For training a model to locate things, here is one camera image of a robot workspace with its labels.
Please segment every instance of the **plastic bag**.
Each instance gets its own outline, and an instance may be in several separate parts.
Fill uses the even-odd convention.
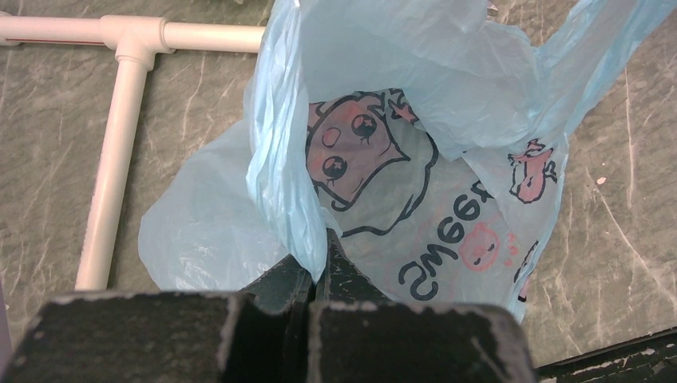
[[[244,121],[231,128],[249,129],[247,156],[253,154],[246,185],[253,205],[241,193],[242,158],[236,166],[235,154],[216,150],[231,145],[240,156],[247,151],[243,142],[225,142],[245,132],[235,137],[228,131],[186,163],[145,215],[141,258],[160,288],[206,288],[204,279],[233,288],[271,266],[284,252],[282,244],[317,280],[327,252],[325,227],[333,227],[345,231],[348,258],[391,298],[490,302],[521,318],[518,295],[556,221],[567,136],[675,4],[581,0],[560,30],[533,48],[519,28],[486,21],[485,2],[278,0],[245,92]],[[307,171],[308,105],[379,89],[406,95],[420,120],[410,130],[420,131],[412,133],[419,143],[432,139],[445,165],[434,165],[431,173],[444,182],[429,182],[415,209],[406,201],[392,207],[405,213],[386,235],[351,234],[360,223],[346,221],[331,205],[337,199],[316,191]],[[414,151],[420,153],[428,155],[424,148]],[[374,176],[365,190],[388,183],[399,188],[421,177],[402,173],[399,180],[379,180],[385,174]],[[228,188],[238,191],[234,199]],[[445,197],[438,209],[426,202]],[[471,201],[480,215],[464,220],[461,215],[475,206]],[[243,210],[221,214],[233,204]],[[251,217],[254,206],[262,219]],[[191,210],[177,213],[178,207]],[[266,240],[225,234],[241,219],[252,238]],[[463,238],[449,243],[459,236],[457,223]],[[195,224],[203,231],[188,233]],[[215,225],[218,233],[211,231]],[[467,259],[442,247],[467,253]],[[475,248],[485,254],[477,265],[482,251],[475,256]],[[181,285],[167,280],[167,269]],[[238,272],[241,278],[228,280]],[[194,274],[198,282],[189,282]]]

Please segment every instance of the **white pipe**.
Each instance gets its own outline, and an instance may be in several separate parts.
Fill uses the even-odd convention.
[[[264,28],[261,26],[216,26],[168,22],[164,41],[172,49],[259,52]]]
[[[75,290],[104,290],[120,222],[146,73],[156,53],[174,49],[259,50],[263,27],[167,23],[163,18],[28,18],[0,12],[0,45],[105,45],[120,62],[106,125]]]
[[[145,80],[141,63],[120,61],[75,290],[105,290],[108,285]]]

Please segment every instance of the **red smiley face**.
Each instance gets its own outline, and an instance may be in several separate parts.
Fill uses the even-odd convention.
[[[489,229],[486,223],[480,222],[465,236],[458,252],[470,270],[484,271],[496,262],[500,247],[498,235]]]

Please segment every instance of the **pipe joint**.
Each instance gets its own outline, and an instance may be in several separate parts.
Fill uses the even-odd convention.
[[[164,41],[164,18],[141,16],[104,16],[101,18],[101,39],[115,50],[115,59],[135,61],[151,71],[156,53],[174,50]]]

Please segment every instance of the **translucent plastic bag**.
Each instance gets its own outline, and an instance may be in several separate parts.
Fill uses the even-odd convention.
[[[391,298],[488,302],[521,318],[518,295],[556,221],[567,137],[675,4],[581,0],[533,48],[519,28],[486,21],[485,2],[278,0],[244,121],[198,151],[145,215],[141,258],[165,289],[242,287],[283,248],[317,280],[332,227],[348,258]],[[345,203],[346,186],[322,188],[331,180],[313,176],[307,140],[320,128],[313,105],[355,91],[382,95],[382,104],[357,107],[371,105],[379,126],[394,124],[404,104],[417,121],[411,137],[392,133],[409,149],[387,149],[411,161],[373,172]],[[243,195],[250,157],[253,203]],[[422,169],[402,166],[413,163]],[[383,190],[391,198],[379,197]]]

